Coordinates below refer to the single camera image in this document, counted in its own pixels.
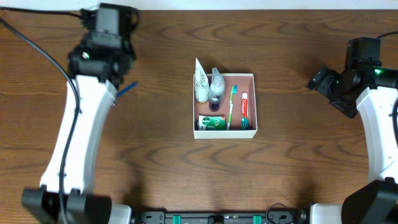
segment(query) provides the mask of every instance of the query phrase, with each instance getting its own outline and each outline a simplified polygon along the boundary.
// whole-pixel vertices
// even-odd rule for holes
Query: cardboard box
[[[217,112],[212,112],[209,109],[209,102],[199,103],[195,100],[195,90],[193,89],[193,136],[195,139],[229,139],[229,138],[253,138],[257,132],[257,111],[256,111],[256,92],[254,91],[254,75],[253,74],[222,74],[225,80],[225,96],[224,102]],[[199,131],[198,117],[199,115],[206,116],[221,116],[225,115],[226,122],[229,117],[229,97],[231,96],[231,88],[233,85],[238,86],[238,90],[233,95],[233,113],[231,119],[230,131]],[[250,130],[241,130],[241,102],[242,93],[246,92],[249,95],[249,126]]]

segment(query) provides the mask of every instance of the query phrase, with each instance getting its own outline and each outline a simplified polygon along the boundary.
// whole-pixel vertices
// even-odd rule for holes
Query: white backdrop
[[[398,9],[397,0],[0,0],[0,6],[43,10],[93,9],[112,2],[140,10]]]

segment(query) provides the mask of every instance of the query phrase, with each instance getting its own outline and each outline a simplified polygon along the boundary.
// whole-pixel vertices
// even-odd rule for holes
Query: toothbrush
[[[237,90],[238,86],[232,86],[231,96],[229,97],[229,118],[228,124],[226,126],[227,131],[229,131],[229,128],[231,127],[232,109],[234,108],[234,104],[232,103],[232,95],[235,95]]]

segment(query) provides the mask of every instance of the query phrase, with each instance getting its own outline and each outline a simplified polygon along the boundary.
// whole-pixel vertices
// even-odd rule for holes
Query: wooden table
[[[66,67],[86,30],[78,19],[21,12],[1,17]],[[322,65],[342,71],[346,43],[397,29],[397,11],[143,11],[132,36],[138,61],[104,126],[96,194],[136,208],[266,210],[275,202],[342,203],[366,185],[361,117],[348,119],[305,88]],[[381,60],[398,67],[397,37]],[[194,140],[192,75],[253,73],[254,139]],[[0,26],[0,222],[28,223],[24,187],[38,187],[57,140],[66,81]]]

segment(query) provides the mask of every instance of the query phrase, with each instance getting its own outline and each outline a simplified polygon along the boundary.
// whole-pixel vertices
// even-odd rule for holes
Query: transparent bottle
[[[218,111],[224,102],[225,81],[217,68],[213,68],[213,77],[211,78],[209,90],[209,109],[212,112]]]

